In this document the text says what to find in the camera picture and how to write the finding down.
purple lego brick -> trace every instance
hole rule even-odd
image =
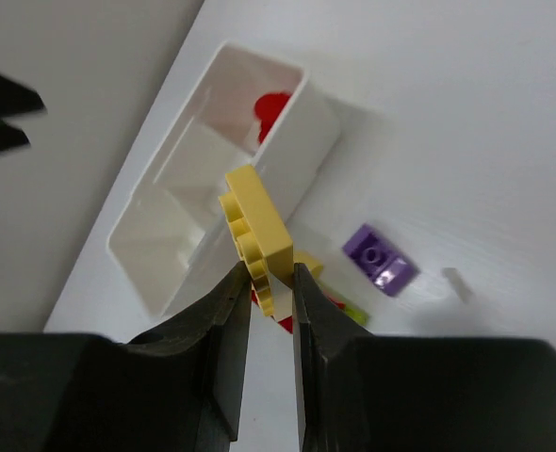
[[[367,224],[350,238],[343,251],[390,297],[397,295],[418,273],[398,249]]]

white plastic container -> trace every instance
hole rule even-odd
[[[291,97],[259,146],[253,106],[269,92]],[[108,239],[150,313],[187,307],[236,262],[218,202],[226,172],[252,163],[286,220],[339,134],[335,113],[305,69],[224,44]]]

white plastic piece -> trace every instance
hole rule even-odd
[[[264,142],[253,107],[291,97]],[[332,148],[340,124],[306,70],[224,44],[191,93],[108,239],[108,251],[152,315],[178,312],[237,261],[218,196],[224,174],[257,168],[284,220]]]
[[[463,303],[469,303],[470,300],[474,297],[473,291],[470,290],[468,285],[466,285],[465,280],[461,276],[460,272],[457,268],[442,268],[441,274],[448,283],[452,290],[456,293],[456,296],[462,301]]]
[[[274,320],[280,322],[293,315],[293,291],[270,274],[270,293],[274,304]]]

lego brick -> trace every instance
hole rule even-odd
[[[264,315],[273,315],[270,274],[292,286],[293,241],[268,192],[251,165],[225,175],[230,191],[220,204],[237,247],[253,279],[253,290]]]
[[[293,333],[293,317],[287,317],[284,320],[281,320],[280,322],[278,322],[278,324],[284,328],[285,330],[287,330],[288,332],[290,332],[291,334]]]
[[[407,257],[367,224],[343,246],[343,251],[389,297],[396,296],[418,274]]]
[[[362,327],[365,327],[366,324],[368,323],[368,320],[370,319],[368,313],[362,311],[354,304],[345,303],[345,308],[343,309],[343,312],[347,317],[349,317],[351,320],[353,320],[355,323],[357,323]]]
[[[301,263],[307,266],[307,269],[312,274],[314,279],[319,278],[319,275],[322,273],[322,270],[324,269],[324,264],[322,262],[320,262],[318,259],[316,259],[307,251],[300,251],[300,250],[295,251],[293,257],[295,263]]]
[[[338,301],[337,299],[333,299],[332,297],[329,297],[328,295],[326,295],[326,298],[329,299],[341,311],[343,311],[345,309],[345,303],[343,303],[341,301]]]
[[[254,114],[259,119],[259,135],[257,142],[263,143],[271,128],[282,113],[291,97],[289,92],[269,92],[261,96],[254,105]]]

white table surface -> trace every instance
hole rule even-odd
[[[372,331],[556,347],[556,0],[206,0],[47,331],[127,340],[153,325],[110,271],[106,239],[224,40],[301,62],[335,98],[344,136],[289,228],[324,261],[323,280],[371,313]],[[363,222],[422,270],[397,299],[340,251]],[[469,303],[444,267],[474,292]],[[291,337],[257,310],[251,337],[232,450],[296,450]]]

